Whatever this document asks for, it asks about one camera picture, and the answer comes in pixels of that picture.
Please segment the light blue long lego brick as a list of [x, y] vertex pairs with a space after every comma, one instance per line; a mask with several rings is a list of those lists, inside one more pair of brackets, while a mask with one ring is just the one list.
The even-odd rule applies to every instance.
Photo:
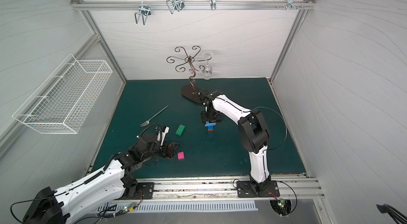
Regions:
[[209, 123], [209, 122], [206, 122], [206, 124], [205, 124], [205, 127], [214, 127], [216, 125], [216, 123]]

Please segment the pink square lego brick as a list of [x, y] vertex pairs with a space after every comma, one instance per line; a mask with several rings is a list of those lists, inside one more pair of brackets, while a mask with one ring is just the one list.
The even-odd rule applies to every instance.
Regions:
[[177, 153], [177, 155], [178, 155], [179, 160], [184, 159], [184, 153], [183, 152], [179, 152], [179, 153]]

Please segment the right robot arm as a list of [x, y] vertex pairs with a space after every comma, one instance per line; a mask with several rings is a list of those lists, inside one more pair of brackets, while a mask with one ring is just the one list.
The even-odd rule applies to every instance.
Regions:
[[205, 106], [203, 115], [207, 121], [213, 120], [218, 114], [223, 114], [238, 126], [241, 144], [249, 153], [252, 191], [260, 194], [266, 190], [271, 182], [267, 164], [270, 130], [262, 112], [244, 108], [218, 90], [209, 93], [203, 89], [197, 96]]

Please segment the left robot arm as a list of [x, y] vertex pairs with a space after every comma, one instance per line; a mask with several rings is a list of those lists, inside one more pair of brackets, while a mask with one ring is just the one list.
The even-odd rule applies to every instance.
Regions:
[[180, 145], [165, 140], [167, 126], [153, 124], [154, 132], [143, 130], [127, 150], [113, 155], [100, 169], [52, 190], [42, 189], [22, 219], [23, 224], [73, 224], [98, 206], [112, 200], [142, 199], [143, 186], [133, 173], [152, 159], [173, 158]]

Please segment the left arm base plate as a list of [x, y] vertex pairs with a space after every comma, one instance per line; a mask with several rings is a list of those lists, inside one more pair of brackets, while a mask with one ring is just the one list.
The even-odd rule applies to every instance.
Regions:
[[154, 183], [138, 183], [137, 185], [131, 185], [130, 188], [126, 188], [125, 192], [120, 200], [149, 200], [153, 197]]

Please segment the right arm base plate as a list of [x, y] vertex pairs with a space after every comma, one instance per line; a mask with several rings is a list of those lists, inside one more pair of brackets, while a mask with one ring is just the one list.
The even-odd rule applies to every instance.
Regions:
[[233, 186], [237, 190], [239, 198], [252, 197], [280, 197], [279, 188], [276, 181], [266, 180], [258, 184], [255, 181], [235, 180]]

